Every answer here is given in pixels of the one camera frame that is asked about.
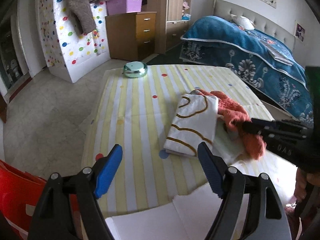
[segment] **table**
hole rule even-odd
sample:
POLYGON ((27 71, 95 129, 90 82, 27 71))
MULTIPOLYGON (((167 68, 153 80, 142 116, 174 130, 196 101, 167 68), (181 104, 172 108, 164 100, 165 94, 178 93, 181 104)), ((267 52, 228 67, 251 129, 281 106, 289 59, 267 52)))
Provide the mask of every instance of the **table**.
MULTIPOLYGON (((96 156, 106 156, 114 144, 123 147, 123 160, 108 193, 98 200, 105 218, 167 204, 175 195, 187 195, 206 183, 197 159, 166 155, 162 150, 182 94, 197 87, 220 90, 239 102, 250 117, 273 119, 257 96, 228 68, 153 65, 143 78, 128 79, 122 69, 106 74, 108 80, 93 111, 82 159, 82 167, 92 166, 96 156)), ((231 141, 222 125, 216 128, 214 143, 219 152, 229 153, 227 164, 245 174, 266 172, 283 202, 292 196, 293 165, 269 152, 259 161, 250 160, 242 143, 231 141)))

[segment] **red dot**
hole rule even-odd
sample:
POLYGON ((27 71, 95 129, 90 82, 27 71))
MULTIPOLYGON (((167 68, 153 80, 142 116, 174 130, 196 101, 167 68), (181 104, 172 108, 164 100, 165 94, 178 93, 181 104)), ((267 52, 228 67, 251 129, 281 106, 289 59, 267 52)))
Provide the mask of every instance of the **red dot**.
POLYGON ((101 158, 103 158, 103 154, 102 154, 102 153, 98 153, 98 154, 96 155, 96 161, 97 161, 98 159, 101 159, 101 158))

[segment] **blue blanket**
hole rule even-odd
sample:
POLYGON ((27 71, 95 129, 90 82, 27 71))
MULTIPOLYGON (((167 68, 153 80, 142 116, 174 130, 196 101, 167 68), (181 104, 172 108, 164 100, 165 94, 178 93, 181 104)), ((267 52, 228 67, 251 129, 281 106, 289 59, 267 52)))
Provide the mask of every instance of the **blue blanket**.
POLYGON ((181 39, 185 41, 180 55, 183 60, 228 67, 297 119, 313 123, 304 69, 282 42, 215 16, 197 20, 181 39), (270 44, 293 66, 274 60, 260 41, 270 44))

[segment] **blue dot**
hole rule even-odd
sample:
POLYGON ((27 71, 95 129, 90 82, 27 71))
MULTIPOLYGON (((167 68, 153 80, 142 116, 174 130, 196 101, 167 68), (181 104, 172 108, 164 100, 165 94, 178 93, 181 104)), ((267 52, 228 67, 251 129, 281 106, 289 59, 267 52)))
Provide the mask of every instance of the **blue dot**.
POLYGON ((165 150, 161 150, 161 151, 159 152, 159 157, 160 157, 161 159, 166 159, 166 158, 169 157, 169 153, 167 153, 165 150))

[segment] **tufted headboard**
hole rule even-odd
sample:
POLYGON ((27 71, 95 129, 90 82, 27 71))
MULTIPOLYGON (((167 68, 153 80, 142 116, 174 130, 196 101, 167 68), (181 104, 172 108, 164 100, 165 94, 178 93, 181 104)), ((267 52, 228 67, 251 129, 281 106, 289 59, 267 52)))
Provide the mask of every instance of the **tufted headboard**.
POLYGON ((257 30, 275 37, 293 51, 295 37, 284 28, 247 8, 223 0, 214 0, 212 15, 231 21, 230 14, 247 17, 255 24, 257 30))

